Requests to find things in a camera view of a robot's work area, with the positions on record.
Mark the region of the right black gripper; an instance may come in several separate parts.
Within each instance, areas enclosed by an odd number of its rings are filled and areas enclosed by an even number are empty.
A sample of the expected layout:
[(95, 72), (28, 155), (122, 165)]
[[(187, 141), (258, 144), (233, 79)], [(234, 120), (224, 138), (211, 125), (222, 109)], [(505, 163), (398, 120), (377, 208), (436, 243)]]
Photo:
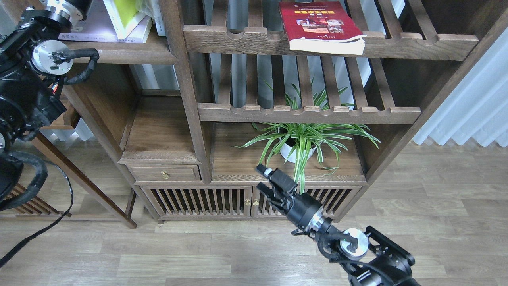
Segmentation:
[(300, 194), (297, 183), (279, 169), (273, 170), (258, 164), (256, 171), (272, 185), (258, 183), (256, 188), (265, 195), (272, 207), (285, 215), (297, 226), (292, 235), (315, 235), (326, 233), (332, 226), (332, 219), (323, 215), (323, 205), (308, 193)]

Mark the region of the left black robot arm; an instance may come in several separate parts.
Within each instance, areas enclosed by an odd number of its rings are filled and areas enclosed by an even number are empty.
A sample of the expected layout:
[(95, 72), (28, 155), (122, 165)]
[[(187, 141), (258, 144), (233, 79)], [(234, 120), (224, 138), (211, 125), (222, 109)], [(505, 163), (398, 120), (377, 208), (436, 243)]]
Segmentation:
[(11, 146), (33, 140), (63, 114), (62, 88), (90, 78), (100, 57), (94, 48), (71, 50), (58, 40), (87, 19), (91, 0), (46, 0), (45, 5), (27, 8), (16, 29), (1, 40), (2, 211), (32, 200), (48, 176), (45, 161)]

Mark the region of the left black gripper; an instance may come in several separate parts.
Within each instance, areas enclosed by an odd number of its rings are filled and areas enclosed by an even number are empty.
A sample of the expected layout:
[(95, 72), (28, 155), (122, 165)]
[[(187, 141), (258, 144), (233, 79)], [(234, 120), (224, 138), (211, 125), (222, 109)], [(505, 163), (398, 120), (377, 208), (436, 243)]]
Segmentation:
[(56, 13), (70, 22), (87, 20), (93, 0), (42, 0), (45, 9)]

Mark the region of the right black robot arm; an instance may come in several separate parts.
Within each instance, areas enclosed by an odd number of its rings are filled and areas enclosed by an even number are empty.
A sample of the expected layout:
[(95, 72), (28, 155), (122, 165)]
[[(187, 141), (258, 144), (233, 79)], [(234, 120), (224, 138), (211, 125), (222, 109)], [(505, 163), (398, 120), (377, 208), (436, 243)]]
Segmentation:
[(272, 207), (296, 226), (292, 235), (306, 235), (316, 241), (321, 254), (338, 263), (352, 286), (416, 286), (411, 266), (414, 257), (375, 228), (338, 230), (323, 205), (307, 193), (300, 194), (297, 183), (281, 170), (259, 164), (256, 170), (271, 187), (257, 185)]

